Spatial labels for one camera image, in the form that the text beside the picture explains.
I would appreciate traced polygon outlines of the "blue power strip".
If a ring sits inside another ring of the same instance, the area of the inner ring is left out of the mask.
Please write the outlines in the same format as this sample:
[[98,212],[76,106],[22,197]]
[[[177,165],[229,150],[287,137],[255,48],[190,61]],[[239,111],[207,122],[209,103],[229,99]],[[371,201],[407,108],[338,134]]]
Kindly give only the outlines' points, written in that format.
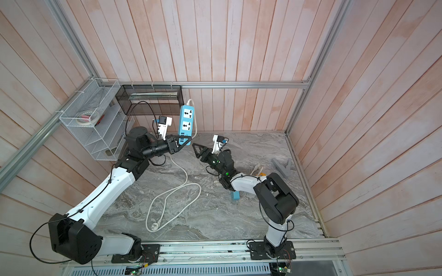
[[239,191],[231,191],[230,194],[231,194],[231,199],[233,201],[238,201],[241,198],[241,195],[240,195]]
[[180,124],[178,126],[178,134],[180,136],[192,136],[194,119],[194,107],[183,105],[180,109]]

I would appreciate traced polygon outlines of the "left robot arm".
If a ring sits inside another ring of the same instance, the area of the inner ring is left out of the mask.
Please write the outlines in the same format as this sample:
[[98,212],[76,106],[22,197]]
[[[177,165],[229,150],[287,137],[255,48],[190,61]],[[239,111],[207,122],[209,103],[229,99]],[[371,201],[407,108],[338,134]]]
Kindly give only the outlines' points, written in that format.
[[119,195],[145,172],[153,157],[175,154],[191,139],[184,135],[156,139],[145,127],[133,128],[125,136],[123,150],[109,176],[76,207],[49,220],[52,250],[82,265],[102,255],[138,261],[143,252],[140,238],[129,233],[100,236],[94,229]]

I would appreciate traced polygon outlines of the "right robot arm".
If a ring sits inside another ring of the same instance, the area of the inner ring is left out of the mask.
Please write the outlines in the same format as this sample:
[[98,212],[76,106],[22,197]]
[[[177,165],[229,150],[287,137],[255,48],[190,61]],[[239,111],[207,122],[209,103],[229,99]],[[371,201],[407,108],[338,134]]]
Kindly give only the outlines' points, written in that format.
[[256,195],[260,213],[266,215],[268,231],[264,242],[271,249],[280,248],[291,231],[291,220],[299,205],[299,199],[285,181],[276,173],[267,176],[247,175],[234,167],[229,150],[213,153],[212,148],[193,144],[196,157],[215,171],[222,186],[232,192],[245,192]]

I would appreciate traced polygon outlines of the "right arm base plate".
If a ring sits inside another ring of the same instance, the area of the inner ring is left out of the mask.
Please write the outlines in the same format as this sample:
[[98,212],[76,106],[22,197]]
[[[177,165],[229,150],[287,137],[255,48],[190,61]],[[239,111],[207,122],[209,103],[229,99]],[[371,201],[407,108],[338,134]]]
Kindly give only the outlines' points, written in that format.
[[297,258],[293,243],[291,241],[284,241],[280,246],[274,247],[267,241],[248,240],[246,246],[250,251],[250,258],[252,260],[265,259],[282,259],[292,261]]

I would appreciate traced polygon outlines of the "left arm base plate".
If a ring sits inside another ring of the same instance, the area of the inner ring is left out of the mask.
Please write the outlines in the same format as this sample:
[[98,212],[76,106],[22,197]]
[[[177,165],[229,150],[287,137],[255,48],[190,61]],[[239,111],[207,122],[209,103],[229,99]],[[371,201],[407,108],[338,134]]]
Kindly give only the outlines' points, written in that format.
[[160,244],[139,244],[128,254],[113,255],[111,263],[147,263],[150,265],[158,261],[160,247]]

